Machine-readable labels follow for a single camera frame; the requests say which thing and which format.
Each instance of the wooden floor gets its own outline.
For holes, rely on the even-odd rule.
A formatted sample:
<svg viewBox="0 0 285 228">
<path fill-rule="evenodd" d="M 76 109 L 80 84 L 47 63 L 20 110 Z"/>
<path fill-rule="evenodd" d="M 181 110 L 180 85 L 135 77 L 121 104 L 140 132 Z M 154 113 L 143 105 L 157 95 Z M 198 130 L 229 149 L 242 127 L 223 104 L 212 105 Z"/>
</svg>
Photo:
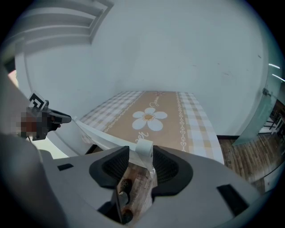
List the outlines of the wooden floor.
<svg viewBox="0 0 285 228">
<path fill-rule="evenodd" d="M 252 183 L 260 193 L 264 193 L 263 177 L 284 161 L 284 157 L 281 157 L 284 147 L 281 147 L 279 138 L 276 135 L 260 135 L 256 140 L 238 146 L 232 146 L 234 140 L 222 139 L 219 142 L 225 166 Z M 133 225 L 151 206 L 151 190 L 157 185 L 156 177 L 151 179 L 147 169 L 130 163 L 122 179 L 133 181 L 131 201 L 122 208 L 122 212 L 126 209 L 133 212 L 134 218 L 129 223 Z"/>
<path fill-rule="evenodd" d="M 224 164 L 250 183 L 276 169 L 283 161 L 283 147 L 277 135 L 259 135 L 249 143 L 232 146 L 234 140 L 219 140 Z"/>
</svg>

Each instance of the glass door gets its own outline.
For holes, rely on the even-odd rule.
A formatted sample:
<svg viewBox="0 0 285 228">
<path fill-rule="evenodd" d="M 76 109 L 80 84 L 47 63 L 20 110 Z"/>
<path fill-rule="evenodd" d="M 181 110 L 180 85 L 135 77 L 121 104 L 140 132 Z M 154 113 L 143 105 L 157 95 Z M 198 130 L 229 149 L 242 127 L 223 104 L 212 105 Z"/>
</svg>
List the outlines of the glass door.
<svg viewBox="0 0 285 228">
<path fill-rule="evenodd" d="M 264 38 L 265 45 L 268 47 L 269 62 L 267 80 L 265 87 L 260 91 L 262 97 L 254 116 L 240 137 L 233 143 L 233 146 L 248 143 L 258 135 L 272 112 L 279 94 L 281 83 L 285 82 L 282 78 L 284 77 L 284 75 L 282 75 L 282 66 L 284 63 L 282 53 L 273 35 L 267 29 L 267 26 L 262 23 L 261 34 Z"/>
</svg>

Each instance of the white flower print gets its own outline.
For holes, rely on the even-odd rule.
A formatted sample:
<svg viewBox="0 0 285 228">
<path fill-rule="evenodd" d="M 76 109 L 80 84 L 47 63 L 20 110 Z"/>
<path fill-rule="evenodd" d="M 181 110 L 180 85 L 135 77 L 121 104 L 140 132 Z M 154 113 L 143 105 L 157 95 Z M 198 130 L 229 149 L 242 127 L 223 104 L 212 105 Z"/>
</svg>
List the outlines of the white flower print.
<svg viewBox="0 0 285 228">
<path fill-rule="evenodd" d="M 136 130 L 142 129 L 146 123 L 153 131 L 162 130 L 163 124 L 158 119 L 165 119 L 167 114 L 165 112 L 155 112 L 155 108 L 147 108 L 144 112 L 135 112 L 134 118 L 138 118 L 133 122 L 133 128 Z"/>
</svg>

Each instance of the checkered tablecloth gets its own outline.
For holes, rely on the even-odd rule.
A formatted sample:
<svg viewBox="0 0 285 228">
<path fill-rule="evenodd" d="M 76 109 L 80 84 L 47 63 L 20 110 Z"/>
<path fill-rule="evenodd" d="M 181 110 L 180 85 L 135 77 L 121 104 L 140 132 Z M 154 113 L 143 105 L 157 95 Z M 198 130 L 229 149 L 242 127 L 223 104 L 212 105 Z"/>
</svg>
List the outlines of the checkered tablecloth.
<svg viewBox="0 0 285 228">
<path fill-rule="evenodd" d="M 167 118 L 160 120 L 163 129 L 153 131 L 147 125 L 140 130 L 134 130 L 131 127 L 136 120 L 134 113 L 137 111 L 137 113 L 143 113 L 145 108 L 146 110 L 156 109 L 160 113 L 165 112 Z M 134 135 L 140 134 L 142 138 L 145 136 L 145 139 L 153 141 L 154 145 L 175 148 L 224 163 L 214 129 L 193 94 L 154 91 L 121 92 L 83 116 L 81 122 L 133 143 L 137 141 Z M 82 138 L 85 142 L 92 143 L 92 139 L 84 133 Z"/>
</svg>

